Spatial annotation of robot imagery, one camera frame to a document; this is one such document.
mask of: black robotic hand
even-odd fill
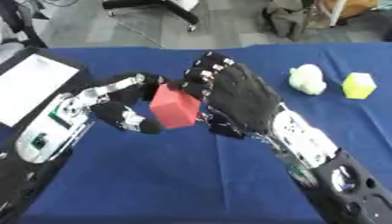
[[[124,89],[108,94],[108,101],[91,107],[97,118],[119,130],[134,130],[144,134],[158,134],[163,129],[160,122],[153,117],[137,115],[132,107],[139,99],[151,101],[160,84],[166,83],[164,76],[151,73],[123,73],[100,80],[97,87],[109,87],[128,78],[141,78],[142,81]]]
[[[183,80],[169,82],[206,101],[209,115],[204,120],[213,133],[236,138],[266,134],[281,98],[243,64],[216,52],[207,52],[185,71]]]

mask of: yellow cube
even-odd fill
[[[342,86],[346,98],[362,100],[377,88],[369,73],[350,73]]]

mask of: gray floor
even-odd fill
[[[271,33],[260,33],[255,17],[269,0],[200,0],[194,12],[199,29],[186,31],[183,20],[160,8],[116,11],[108,17],[100,0],[80,0],[67,8],[49,9],[52,20],[40,25],[51,47],[150,46],[172,49],[214,49],[254,44],[291,43]],[[349,26],[308,30],[300,42],[381,41],[392,24],[388,13],[368,13],[351,19]],[[136,29],[145,33],[144,37]]]

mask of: wire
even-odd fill
[[[55,7],[60,7],[60,8],[70,7],[70,6],[73,6],[74,4],[77,4],[79,2],[79,0],[72,0],[72,2],[70,2],[70,3],[59,4],[57,2],[62,1],[62,0],[39,0],[39,1],[42,3],[45,3],[45,4],[53,5]]]
[[[147,36],[147,34],[145,34],[144,32],[138,31],[137,29],[135,29],[135,28],[133,28],[133,27],[130,27],[130,26],[128,26],[128,25],[122,23],[122,22],[121,22],[120,20],[118,20],[118,19],[115,19],[115,18],[113,18],[113,19],[115,20],[115,22],[116,22],[118,25],[122,25],[123,27],[127,28],[128,30],[131,30],[131,31],[133,31],[133,32],[135,32],[135,33],[137,33],[137,34],[143,36],[144,38],[148,39],[150,42],[152,42],[152,43],[154,43],[155,45],[159,46],[159,48],[166,49],[163,45],[159,44],[155,39],[150,38],[149,36]]]

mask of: chair base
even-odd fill
[[[168,11],[171,11],[172,13],[179,16],[180,18],[183,18],[189,24],[189,28],[188,28],[189,32],[194,31],[196,29],[197,24],[199,23],[199,18],[196,15],[194,15],[190,11],[181,8],[179,5],[177,5],[176,3],[170,0],[108,0],[102,3],[102,7],[105,10],[113,10],[113,9],[120,9],[120,8],[135,8],[135,7],[146,6],[146,5],[163,6]],[[114,16],[115,13],[111,12],[109,13],[109,15]]]

